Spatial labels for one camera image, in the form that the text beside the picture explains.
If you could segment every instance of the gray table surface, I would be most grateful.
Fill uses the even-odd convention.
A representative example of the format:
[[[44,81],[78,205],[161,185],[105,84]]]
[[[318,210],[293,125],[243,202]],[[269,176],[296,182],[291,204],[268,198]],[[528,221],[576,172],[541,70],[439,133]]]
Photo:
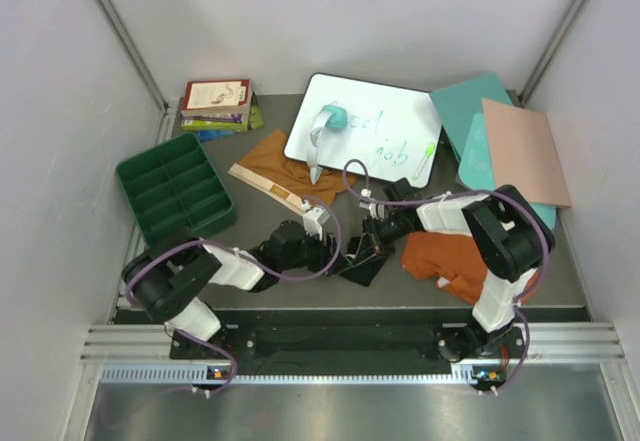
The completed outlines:
[[[300,218],[248,184],[227,174],[231,165],[247,154],[274,129],[289,133],[302,102],[302,95],[259,96],[266,126],[255,131],[237,134],[204,143],[218,172],[230,190],[236,203],[238,221],[215,236],[215,239],[248,249],[267,239],[285,219]],[[176,118],[173,135],[182,131]],[[423,190],[426,194],[462,190],[455,183],[457,162],[449,149],[438,149],[431,179]],[[356,183],[358,191],[364,182]],[[384,199],[384,182],[372,181],[374,197]],[[339,194],[332,205],[340,219],[344,243],[360,234],[360,220],[364,211],[348,193]],[[573,264],[562,226],[555,229],[556,249],[546,279],[534,296],[530,306],[584,306],[585,297]],[[305,282],[280,282],[273,288],[252,294],[235,288],[209,285],[200,297],[214,308],[279,309],[279,308],[363,308],[363,307],[416,307],[440,308],[466,306],[465,303],[435,287],[433,280],[417,281],[400,265],[405,240],[396,243],[393,255],[374,279],[364,288],[339,276],[321,277]]]

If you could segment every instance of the metal floor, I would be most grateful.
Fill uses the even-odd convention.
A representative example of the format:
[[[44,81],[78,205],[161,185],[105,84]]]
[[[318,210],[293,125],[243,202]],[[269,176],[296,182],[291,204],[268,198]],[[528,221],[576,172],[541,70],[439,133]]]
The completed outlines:
[[[110,421],[165,389],[102,385]],[[600,368],[526,366],[500,396],[466,386],[235,386],[207,401],[177,392],[86,441],[618,441]]]
[[[267,239],[278,224],[285,219],[297,219],[289,209],[275,202],[255,188],[227,174],[231,165],[248,153],[272,130],[288,133],[295,120],[302,95],[260,96],[266,126],[205,143],[204,146],[218,168],[236,203],[238,221],[215,239],[230,246],[250,248]],[[175,123],[173,134],[182,133]],[[433,172],[426,194],[447,190],[462,190],[455,183],[457,162],[451,150],[442,148],[436,152]],[[363,184],[359,180],[356,187]],[[383,182],[372,182],[374,195],[382,197]],[[339,194],[332,208],[340,218],[343,232],[348,239],[360,234],[363,212],[354,199],[346,193]],[[555,229],[556,249],[551,253],[551,263],[544,283],[528,301],[528,306],[584,306],[585,297],[573,264],[562,226]],[[416,281],[400,265],[404,242],[396,243],[397,253],[387,261],[369,288],[363,288],[339,277],[320,278],[305,283],[281,282],[264,293],[255,295],[224,286],[208,286],[201,293],[203,301],[214,308],[240,309],[291,309],[291,308],[353,308],[353,307],[462,307],[462,301],[437,289],[432,281]]]

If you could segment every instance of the small whiteboard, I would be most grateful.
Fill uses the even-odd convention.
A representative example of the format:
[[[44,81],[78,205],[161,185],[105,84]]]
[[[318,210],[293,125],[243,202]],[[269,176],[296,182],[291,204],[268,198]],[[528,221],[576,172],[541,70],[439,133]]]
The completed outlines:
[[[320,166],[341,171],[347,161],[357,158],[373,178],[393,182],[406,177],[416,188],[426,186],[442,130],[428,93],[314,74],[284,150],[287,158],[306,162],[311,126],[327,104],[344,108],[349,120],[341,131],[323,130]],[[357,164],[349,172],[364,174]]]

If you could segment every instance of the teal folder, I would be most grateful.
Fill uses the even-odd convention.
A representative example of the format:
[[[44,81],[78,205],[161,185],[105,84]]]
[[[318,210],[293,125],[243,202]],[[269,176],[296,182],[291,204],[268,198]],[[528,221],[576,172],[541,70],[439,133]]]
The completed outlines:
[[[469,189],[495,189],[493,169],[491,168],[491,154],[489,153],[489,139],[484,114],[476,113],[472,118],[467,145],[462,153],[460,180]],[[533,210],[549,229],[556,225],[556,207],[548,204],[531,203]]]
[[[513,106],[495,73],[431,92],[431,100],[458,160],[462,158],[473,116],[482,112],[482,98]]]

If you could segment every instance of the fabric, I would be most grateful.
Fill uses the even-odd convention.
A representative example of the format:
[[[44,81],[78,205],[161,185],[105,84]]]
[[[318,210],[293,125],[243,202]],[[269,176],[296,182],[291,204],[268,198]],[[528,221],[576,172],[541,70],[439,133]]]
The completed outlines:
[[[291,199],[312,195],[331,205],[336,194],[346,190],[342,182],[342,173],[325,169],[322,171],[318,182],[315,185],[311,184],[309,166],[285,157],[284,147],[286,143],[287,135],[283,131],[279,129],[273,131],[236,163],[244,170],[234,170],[232,167],[229,172],[242,179],[247,177],[245,170],[248,170],[261,178],[271,181],[271,187],[267,187],[264,183],[256,182],[256,178],[251,179],[252,182],[250,184],[271,196],[278,196],[287,202],[289,202],[287,198],[290,197],[290,194],[294,195]],[[353,186],[356,182],[356,175],[350,174],[347,179],[349,184]]]
[[[458,234],[411,233],[402,253],[402,267],[418,280],[437,276],[436,286],[472,305],[480,299],[487,276],[487,266],[473,238]],[[537,277],[534,274],[527,287]]]

